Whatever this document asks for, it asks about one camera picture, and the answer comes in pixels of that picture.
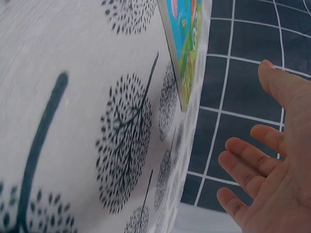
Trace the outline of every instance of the floor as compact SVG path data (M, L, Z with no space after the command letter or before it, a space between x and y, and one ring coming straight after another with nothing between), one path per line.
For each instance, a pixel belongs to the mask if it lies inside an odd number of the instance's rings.
M256 124L283 131L286 115L262 90L257 68L268 59L277 68L311 78L309 9L311 0L213 1L204 84L183 203L223 212L216 192L224 186L246 204L252 203L218 164L218 155L232 136L282 159L249 135Z

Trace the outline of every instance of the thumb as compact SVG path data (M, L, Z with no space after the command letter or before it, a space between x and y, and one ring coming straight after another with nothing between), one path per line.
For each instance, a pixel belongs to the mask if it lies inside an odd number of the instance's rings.
M264 60L258 68L262 88L284 109L299 94L311 90L309 81L286 71L275 69L273 64Z

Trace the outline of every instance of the white fabric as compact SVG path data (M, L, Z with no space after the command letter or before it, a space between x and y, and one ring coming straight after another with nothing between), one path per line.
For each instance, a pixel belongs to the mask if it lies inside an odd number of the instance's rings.
M99 0L0 0L0 232L153 233L157 227L157 232L166 233L172 229L199 109L211 1L204 2L204 35L188 113L181 112L177 97L163 141L160 114L169 113L160 112L159 105L171 62L165 32L156 0L131 2L125 6L120 0L107 0L101 6ZM142 11L152 4L154 10ZM139 23L126 24L132 18L122 7L137 7L141 21L138 17ZM129 29L128 34L122 31L122 25L131 28L131 34ZM121 83L126 82L129 89L131 83L137 87L136 98L129 96L130 91L125 97L124 89L121 94ZM114 96L125 104L126 109L119 108L123 123L132 119L133 124L118 132L114 145L120 145L122 153L112 159L103 150L107 141L115 140L109 132L121 128L113 114L118 103L109 103ZM110 129L107 119L112 121ZM178 132L183 135L180 150L176 150ZM155 208L160 165L170 149L167 185L158 187L163 193ZM127 163L132 173L122 176L128 172ZM106 187L112 180L116 185L121 176L124 181L109 196Z

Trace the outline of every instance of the book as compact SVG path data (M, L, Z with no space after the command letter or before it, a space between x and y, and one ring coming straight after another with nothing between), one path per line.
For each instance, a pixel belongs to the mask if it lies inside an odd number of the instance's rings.
M202 31L202 0L158 0L182 110L188 107Z

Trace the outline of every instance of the finger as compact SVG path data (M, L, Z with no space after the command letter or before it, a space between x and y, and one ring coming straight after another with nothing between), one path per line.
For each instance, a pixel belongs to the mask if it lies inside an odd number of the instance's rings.
M266 125L255 125L251 130L251 136L259 142L267 145L276 153L287 157L285 148L285 134Z
M224 151L219 155L219 164L251 198L255 199L262 183L265 181L264 177L257 175L228 151Z
M258 68L259 81L262 88L270 94L284 109L293 98L310 89L309 82L299 76L275 69L264 60Z
M236 137L230 138L225 143L225 148L234 155L240 157L255 172L263 177L267 177L280 163L263 153L253 145Z
M221 188L217 192L217 199L233 220L243 228L243 219L247 213L246 206L230 189Z

